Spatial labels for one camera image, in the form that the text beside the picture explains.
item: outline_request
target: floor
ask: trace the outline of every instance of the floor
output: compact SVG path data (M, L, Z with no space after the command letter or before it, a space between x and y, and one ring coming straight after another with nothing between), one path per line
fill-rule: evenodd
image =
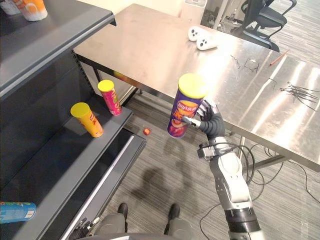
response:
M289 0L275 0L270 7L283 13L291 2ZM283 29L271 37L271 40L280 48L280 53L296 59L320 65L320 1L297 0L297 4L285 14L287 24ZM230 33L231 29L240 25L233 25L226 19L218 30ZM271 34L274 28L266 28L261 32Z
M180 217L194 228L195 239L205 240L200 232L199 220L219 203L215 180L209 165L197 157L205 135L189 128L185 137L169 136L166 127L172 106L146 92L136 93L126 105L134 113L125 128L146 138L146 147L136 160L107 208L102 214L115 213L120 203L129 207L128 232L162 234L172 203L181 207ZM144 128L151 134L143 135ZM239 143L239 136L227 139ZM254 143L246 141L248 147ZM266 158L264 149L256 146L253 154L257 161ZM265 181L278 171L280 164L262 169ZM320 199L320 174L306 169L308 189ZM262 181L256 172L253 178ZM285 162L279 175L264 187L261 196L253 202L266 239L318 240L320 238L320 204L305 190L305 175L301 168ZM262 186L251 183L250 194L254 199ZM202 222L210 240L229 239L228 225L221 206L215 208Z

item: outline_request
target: pink pringles can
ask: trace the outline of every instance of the pink pringles can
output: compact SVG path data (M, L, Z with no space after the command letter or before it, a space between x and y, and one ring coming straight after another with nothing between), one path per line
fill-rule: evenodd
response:
M115 84L111 80L102 80L98 84L103 99L112 115L120 115L122 112L121 105L118 101Z

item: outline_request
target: yellow lid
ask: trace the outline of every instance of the yellow lid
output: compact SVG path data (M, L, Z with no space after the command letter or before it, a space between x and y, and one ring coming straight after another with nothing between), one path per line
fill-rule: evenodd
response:
M181 93L192 99L202 99L208 93L208 87L202 77L195 73L186 73L179 78Z
M90 111L90 107L85 102L78 102L71 107L70 113L75 118L82 118Z
M102 80L98 83L98 89L101 92L110 92L112 89L115 88L115 84L111 80Z

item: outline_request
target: small red object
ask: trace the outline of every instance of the small red object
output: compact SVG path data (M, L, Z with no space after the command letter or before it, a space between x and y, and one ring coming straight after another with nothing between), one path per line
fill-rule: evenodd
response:
M150 133L151 133L151 130L149 128L146 127L145 129L143 129L143 134L144 135L148 136Z

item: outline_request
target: blue can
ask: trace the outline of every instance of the blue can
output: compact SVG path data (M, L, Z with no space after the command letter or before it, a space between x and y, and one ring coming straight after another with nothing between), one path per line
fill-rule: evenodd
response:
M32 202L0 201L0 224L29 221L36 211L37 207Z
M206 96L208 88L201 76L186 73L179 78L169 124L168 133L175 138L182 138L188 128L183 116L193 118Z

